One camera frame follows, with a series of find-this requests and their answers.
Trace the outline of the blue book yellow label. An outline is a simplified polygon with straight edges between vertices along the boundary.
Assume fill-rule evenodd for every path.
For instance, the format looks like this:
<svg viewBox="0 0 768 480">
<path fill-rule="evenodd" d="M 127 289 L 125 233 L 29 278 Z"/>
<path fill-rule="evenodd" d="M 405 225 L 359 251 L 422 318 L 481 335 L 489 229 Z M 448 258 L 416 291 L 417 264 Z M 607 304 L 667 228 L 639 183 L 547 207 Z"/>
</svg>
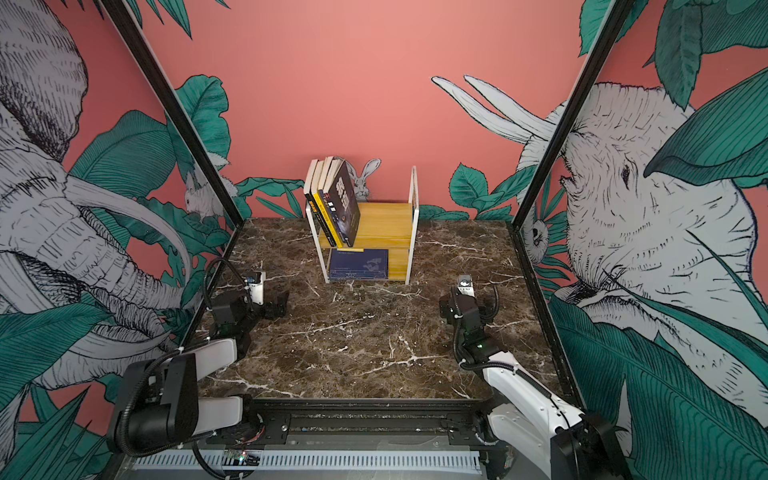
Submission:
<svg viewBox="0 0 768 480">
<path fill-rule="evenodd" d="M 328 268 L 331 281 L 337 280 L 386 280 L 389 277 L 389 251 L 363 249 L 331 252 Z"/>
</svg>

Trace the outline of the black book with gold title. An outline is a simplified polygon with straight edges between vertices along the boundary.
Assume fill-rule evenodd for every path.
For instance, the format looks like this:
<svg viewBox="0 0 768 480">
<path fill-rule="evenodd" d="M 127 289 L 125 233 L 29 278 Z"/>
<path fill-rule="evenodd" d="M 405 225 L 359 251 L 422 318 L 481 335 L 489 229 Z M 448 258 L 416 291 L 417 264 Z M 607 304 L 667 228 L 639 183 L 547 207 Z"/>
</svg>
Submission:
<svg viewBox="0 0 768 480">
<path fill-rule="evenodd" d="M 307 177 L 306 177 L 305 182 L 304 182 L 303 192 L 304 192 L 304 196 L 306 198 L 307 205 L 310 207 L 310 209 L 312 211 L 312 215 L 314 217 L 314 220 L 320 225 L 323 233 L 326 236 L 326 239 L 327 239 L 329 245 L 331 247 L 335 247 L 336 246 L 335 240 L 334 240 L 334 238 L 332 236 L 332 233 L 331 233 L 328 225 L 326 224 L 326 222 L 325 222 L 325 220 L 324 220 L 324 218 L 322 216 L 322 213 L 321 213 L 321 211 L 320 211 L 320 209 L 319 209 L 319 207 L 318 207 L 318 205 L 317 205 L 317 203 L 315 201 L 315 197 L 314 197 L 314 195 L 312 193 L 312 181 L 314 179 L 314 173 L 315 173 L 315 169 L 316 169 L 317 164 L 318 164 L 318 160 L 317 159 L 313 159 L 311 161 L 311 163 L 309 165 L 309 168 L 308 168 L 308 171 L 307 171 Z"/>
</svg>

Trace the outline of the dark wolf eye book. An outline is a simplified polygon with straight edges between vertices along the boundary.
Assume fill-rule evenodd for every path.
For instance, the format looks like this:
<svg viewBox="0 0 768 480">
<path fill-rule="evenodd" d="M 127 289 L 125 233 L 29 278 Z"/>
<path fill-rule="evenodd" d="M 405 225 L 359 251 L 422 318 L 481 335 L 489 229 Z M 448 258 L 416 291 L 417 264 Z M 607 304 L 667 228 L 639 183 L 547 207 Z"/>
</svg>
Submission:
<svg viewBox="0 0 768 480">
<path fill-rule="evenodd" d="M 360 210 L 347 162 L 342 158 L 340 159 L 342 160 L 342 166 L 332 181 L 331 199 L 334 201 L 336 213 L 340 219 L 341 230 L 347 236 L 348 248 L 352 248 L 357 236 Z"/>
</svg>

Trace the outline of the purple portrait cover book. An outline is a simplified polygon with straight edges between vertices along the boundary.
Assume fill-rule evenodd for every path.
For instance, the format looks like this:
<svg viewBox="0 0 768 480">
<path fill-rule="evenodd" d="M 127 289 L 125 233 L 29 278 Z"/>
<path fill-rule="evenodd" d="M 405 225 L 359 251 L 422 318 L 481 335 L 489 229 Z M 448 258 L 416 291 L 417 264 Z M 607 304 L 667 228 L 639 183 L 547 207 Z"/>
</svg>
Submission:
<svg viewBox="0 0 768 480">
<path fill-rule="evenodd" d="M 328 216 L 329 226 L 333 230 L 336 246 L 345 248 L 349 246 L 347 236 L 341 230 L 340 219 L 336 213 L 334 201 L 331 199 L 332 181 L 335 179 L 341 166 L 342 160 L 339 157 L 326 157 L 324 159 L 318 193 L 323 200 L 324 209 Z"/>
</svg>

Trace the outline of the yellow cartoon cover book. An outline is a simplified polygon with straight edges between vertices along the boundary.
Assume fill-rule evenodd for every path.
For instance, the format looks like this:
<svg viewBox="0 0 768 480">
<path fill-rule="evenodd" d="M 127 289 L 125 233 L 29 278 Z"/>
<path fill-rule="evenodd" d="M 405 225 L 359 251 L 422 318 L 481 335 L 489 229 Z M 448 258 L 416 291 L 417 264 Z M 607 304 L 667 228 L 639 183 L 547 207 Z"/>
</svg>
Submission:
<svg viewBox="0 0 768 480">
<path fill-rule="evenodd" d="M 332 218 L 330 216 L 330 211 L 328 210 L 327 206 L 325 205 L 324 201 L 324 194 L 321 192 L 320 185 L 321 181 L 324 179 L 324 173 L 323 169 L 326 165 L 326 162 L 324 160 L 318 160 L 318 164 L 315 169 L 314 173 L 314 179 L 312 181 L 312 193 L 315 197 L 315 201 L 322 213 L 322 216 L 328 225 L 332 236 L 335 240 L 336 246 L 335 247 L 341 247 L 342 246 L 342 239 L 340 235 L 337 233 L 336 228 L 334 227 Z"/>
</svg>

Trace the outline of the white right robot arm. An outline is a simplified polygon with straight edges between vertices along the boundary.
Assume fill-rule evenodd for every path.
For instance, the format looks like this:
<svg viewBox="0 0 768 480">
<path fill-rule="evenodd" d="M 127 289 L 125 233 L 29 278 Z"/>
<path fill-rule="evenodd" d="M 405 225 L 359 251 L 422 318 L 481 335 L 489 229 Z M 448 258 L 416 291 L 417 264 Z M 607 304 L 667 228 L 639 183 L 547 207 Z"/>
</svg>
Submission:
<svg viewBox="0 0 768 480">
<path fill-rule="evenodd" d="M 560 398 L 486 332 L 500 307 L 493 292 L 492 304 L 479 303 L 472 279 L 462 275 L 439 300 L 458 366 L 503 397 L 480 415 L 478 438 L 507 444 L 549 479 L 631 479 L 615 428 Z"/>
</svg>

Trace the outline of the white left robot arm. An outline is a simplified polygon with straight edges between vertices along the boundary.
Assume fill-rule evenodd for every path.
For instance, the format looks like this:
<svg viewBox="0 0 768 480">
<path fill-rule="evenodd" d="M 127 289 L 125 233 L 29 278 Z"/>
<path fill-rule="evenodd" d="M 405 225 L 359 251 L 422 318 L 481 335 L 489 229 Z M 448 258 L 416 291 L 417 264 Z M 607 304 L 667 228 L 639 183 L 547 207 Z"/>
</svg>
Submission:
<svg viewBox="0 0 768 480">
<path fill-rule="evenodd" d="M 245 446 L 265 435 L 266 421 L 248 395 L 202 397 L 199 382 L 244 358 L 260 320 L 286 315 L 290 293 L 253 300 L 228 290 L 204 300 L 214 318 L 213 336 L 156 359 L 132 363 L 123 376 L 106 442 L 110 451 L 145 457 L 215 435 Z"/>
</svg>

